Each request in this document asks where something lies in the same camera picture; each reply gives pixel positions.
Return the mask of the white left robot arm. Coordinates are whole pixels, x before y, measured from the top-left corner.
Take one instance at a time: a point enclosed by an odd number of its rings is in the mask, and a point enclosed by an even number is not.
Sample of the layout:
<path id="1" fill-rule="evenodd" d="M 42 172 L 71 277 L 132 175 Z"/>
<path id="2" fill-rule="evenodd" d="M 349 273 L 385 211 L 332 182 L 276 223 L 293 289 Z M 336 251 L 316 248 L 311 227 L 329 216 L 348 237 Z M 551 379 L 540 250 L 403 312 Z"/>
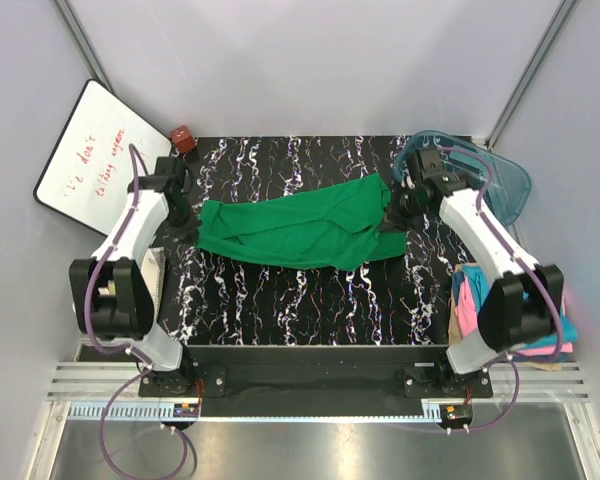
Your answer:
<path id="1" fill-rule="evenodd" d="M 201 222 L 184 193 L 187 167 L 182 159 L 159 157 L 154 173 L 144 176 L 135 150 L 131 162 L 133 179 L 114 231 L 91 257 L 69 267 L 77 323 L 99 353 L 135 357 L 145 365 L 149 384 L 183 396 L 194 388 L 196 372 L 182 343 L 154 318 L 157 300 L 141 266 L 162 224 L 168 224 L 179 240 L 193 244 Z"/>

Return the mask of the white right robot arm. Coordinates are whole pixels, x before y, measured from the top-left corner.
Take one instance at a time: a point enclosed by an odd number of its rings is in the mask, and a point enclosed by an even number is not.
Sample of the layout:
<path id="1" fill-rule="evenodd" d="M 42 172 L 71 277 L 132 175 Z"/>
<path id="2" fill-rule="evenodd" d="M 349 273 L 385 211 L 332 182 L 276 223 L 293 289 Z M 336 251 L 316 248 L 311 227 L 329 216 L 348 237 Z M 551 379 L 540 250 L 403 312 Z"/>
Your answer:
<path id="1" fill-rule="evenodd" d="M 394 161 L 394 185 L 379 229 L 407 230 L 426 213 L 435 213 L 469 249 L 489 285 L 477 313 L 477 327 L 449 346 L 434 371 L 434 384 L 456 396 L 470 375 L 516 357 L 555 362 L 562 353 L 564 276 L 543 266 L 506 231 L 484 200 L 490 179 L 480 187 L 464 172 L 445 166 L 448 148 L 404 149 Z"/>

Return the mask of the green t-shirt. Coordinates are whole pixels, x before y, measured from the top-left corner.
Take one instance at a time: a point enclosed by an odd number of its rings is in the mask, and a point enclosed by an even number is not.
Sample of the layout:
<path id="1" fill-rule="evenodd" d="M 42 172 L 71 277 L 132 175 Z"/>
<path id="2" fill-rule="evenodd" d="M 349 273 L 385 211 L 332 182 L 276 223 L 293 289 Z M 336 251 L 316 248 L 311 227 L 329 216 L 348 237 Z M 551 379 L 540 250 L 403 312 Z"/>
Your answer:
<path id="1" fill-rule="evenodd" d="M 390 198 L 374 173 L 256 203 L 208 200 L 199 214 L 197 247 L 252 264 L 352 271 L 406 253 L 406 233 L 380 231 Z"/>

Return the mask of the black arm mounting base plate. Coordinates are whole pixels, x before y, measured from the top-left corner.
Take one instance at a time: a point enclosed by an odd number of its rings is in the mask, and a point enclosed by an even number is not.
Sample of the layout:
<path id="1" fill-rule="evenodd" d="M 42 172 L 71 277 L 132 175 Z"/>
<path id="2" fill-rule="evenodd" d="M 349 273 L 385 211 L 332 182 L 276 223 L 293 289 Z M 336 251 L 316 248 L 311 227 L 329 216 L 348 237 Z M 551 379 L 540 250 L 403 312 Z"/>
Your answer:
<path id="1" fill-rule="evenodd" d="M 493 389 L 481 370 L 454 374 L 443 346 L 194 346 L 139 393 L 201 394 L 206 419 L 317 421 L 407 417 L 423 400 L 490 399 Z"/>

